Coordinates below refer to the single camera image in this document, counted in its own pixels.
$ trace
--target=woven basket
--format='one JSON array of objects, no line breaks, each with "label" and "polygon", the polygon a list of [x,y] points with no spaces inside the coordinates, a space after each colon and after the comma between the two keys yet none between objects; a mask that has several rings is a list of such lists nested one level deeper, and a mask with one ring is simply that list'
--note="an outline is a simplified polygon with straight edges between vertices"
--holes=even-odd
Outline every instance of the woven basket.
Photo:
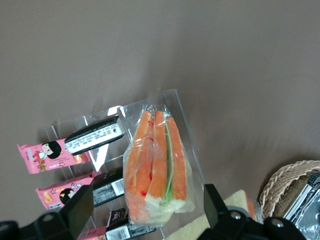
[{"label": "woven basket", "polygon": [[303,160],[281,167],[276,171],[265,185],[259,201],[263,219],[274,216],[279,202],[290,186],[302,176],[309,176],[320,172],[320,161]]}]

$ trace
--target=barcode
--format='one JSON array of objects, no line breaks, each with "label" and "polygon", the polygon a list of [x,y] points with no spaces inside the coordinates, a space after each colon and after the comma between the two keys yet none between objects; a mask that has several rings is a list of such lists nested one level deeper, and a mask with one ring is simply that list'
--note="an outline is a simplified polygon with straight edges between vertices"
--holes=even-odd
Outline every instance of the barcode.
[{"label": "barcode", "polygon": [[119,195],[125,193],[125,190],[124,190],[124,179],[123,178],[121,178],[118,181],[112,182],[111,185],[113,187],[115,195],[119,196]]},{"label": "barcode", "polygon": [[86,236],[88,236],[89,232],[84,232],[84,233],[81,233],[80,236],[78,237],[78,239],[81,239],[81,238],[84,238]]},{"label": "barcode", "polygon": [[122,226],[105,233],[107,240],[125,240],[130,238],[127,226]]}]

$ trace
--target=gray surface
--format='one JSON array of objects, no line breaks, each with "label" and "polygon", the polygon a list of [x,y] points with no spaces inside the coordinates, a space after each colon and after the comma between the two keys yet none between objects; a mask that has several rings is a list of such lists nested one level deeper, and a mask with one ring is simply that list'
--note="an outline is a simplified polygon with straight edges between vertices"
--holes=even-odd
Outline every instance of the gray surface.
[{"label": "gray surface", "polygon": [[44,127],[177,88],[205,179],[252,198],[320,155],[319,1],[0,1],[0,221],[33,221],[17,144]]}]

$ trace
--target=cartoon girl illustration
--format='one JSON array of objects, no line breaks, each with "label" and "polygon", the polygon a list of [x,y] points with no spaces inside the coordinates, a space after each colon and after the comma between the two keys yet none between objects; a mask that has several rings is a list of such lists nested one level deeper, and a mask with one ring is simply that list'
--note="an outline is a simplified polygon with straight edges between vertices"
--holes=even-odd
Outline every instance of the cartoon girl illustration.
[{"label": "cartoon girl illustration", "polygon": [[60,201],[65,205],[75,194],[71,188],[66,188],[60,192]]},{"label": "cartoon girl illustration", "polygon": [[56,159],[62,153],[61,147],[56,141],[46,142],[42,144],[42,151],[35,151],[33,154],[33,161],[39,162],[40,160],[44,160],[46,157]]}]

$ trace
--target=screw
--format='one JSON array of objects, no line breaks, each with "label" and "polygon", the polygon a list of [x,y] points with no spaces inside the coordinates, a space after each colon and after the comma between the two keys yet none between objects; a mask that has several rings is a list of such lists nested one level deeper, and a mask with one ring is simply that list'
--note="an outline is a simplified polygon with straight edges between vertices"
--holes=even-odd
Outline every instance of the screw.
[{"label": "screw", "polygon": [[241,219],[240,213],[238,213],[238,212],[236,212],[236,211],[231,212],[231,217],[233,217],[233,218],[236,219],[236,220]]},{"label": "screw", "polygon": [[7,230],[8,228],[9,228],[9,224],[4,224],[4,225],[0,226],[0,232],[1,232],[1,231],[5,231],[5,230]]},{"label": "screw", "polygon": [[278,228],[282,228],[284,226],[283,222],[276,218],[272,219],[271,223]]},{"label": "screw", "polygon": [[52,220],[54,218],[54,215],[53,214],[47,214],[44,216],[44,218],[42,219],[42,221],[44,222],[49,222],[50,220]]}]

